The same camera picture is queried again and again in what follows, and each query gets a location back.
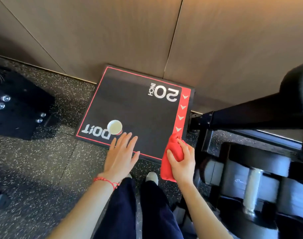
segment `black plyo box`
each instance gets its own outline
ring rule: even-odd
[[[111,120],[138,136],[134,151],[161,162],[172,133],[186,136],[194,88],[107,65],[76,129],[79,140],[109,148]]]

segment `wooden wall panel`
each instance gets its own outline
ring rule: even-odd
[[[181,0],[1,0],[72,76],[103,64],[163,76]]]
[[[303,0],[183,0],[164,78],[205,112],[277,92],[302,63]]]
[[[1,1],[0,55],[64,73]]]

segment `red cloth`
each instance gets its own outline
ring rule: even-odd
[[[171,170],[171,166],[167,157],[167,150],[170,149],[170,151],[173,153],[173,156],[175,159],[180,162],[184,159],[184,153],[182,152],[182,148],[177,142],[177,138],[181,140],[181,136],[179,136],[177,133],[173,133],[169,137],[168,144],[166,146],[163,159],[161,161],[161,167],[160,167],[160,177],[164,180],[170,180],[173,182],[176,182],[173,178],[173,173]]]

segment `dark navy pants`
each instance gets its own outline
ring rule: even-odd
[[[141,185],[140,201],[143,239],[183,239],[166,195],[153,181]],[[135,184],[133,179],[125,178],[113,192],[94,239],[136,239],[135,225]]]

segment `red bracelet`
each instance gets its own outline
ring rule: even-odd
[[[96,177],[96,178],[94,178],[93,182],[95,182],[95,181],[97,181],[97,180],[102,180],[102,181],[109,182],[109,183],[113,186],[113,191],[117,188],[117,186],[119,186],[119,183],[110,182],[108,179],[105,179],[104,177]]]

